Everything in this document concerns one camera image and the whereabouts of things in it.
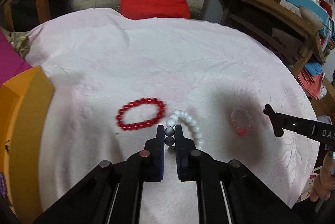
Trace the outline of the person's right hand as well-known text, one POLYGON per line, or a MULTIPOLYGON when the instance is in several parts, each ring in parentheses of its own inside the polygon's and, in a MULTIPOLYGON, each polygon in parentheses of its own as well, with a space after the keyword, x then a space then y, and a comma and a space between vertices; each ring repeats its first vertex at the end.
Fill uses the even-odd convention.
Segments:
POLYGON ((332 165, 332 157, 330 153, 327 153, 324 157, 320 173, 314 180, 309 196, 311 201, 315 202, 319 198, 322 200, 328 200, 330 198, 331 192, 334 191, 334 176, 330 172, 332 165))

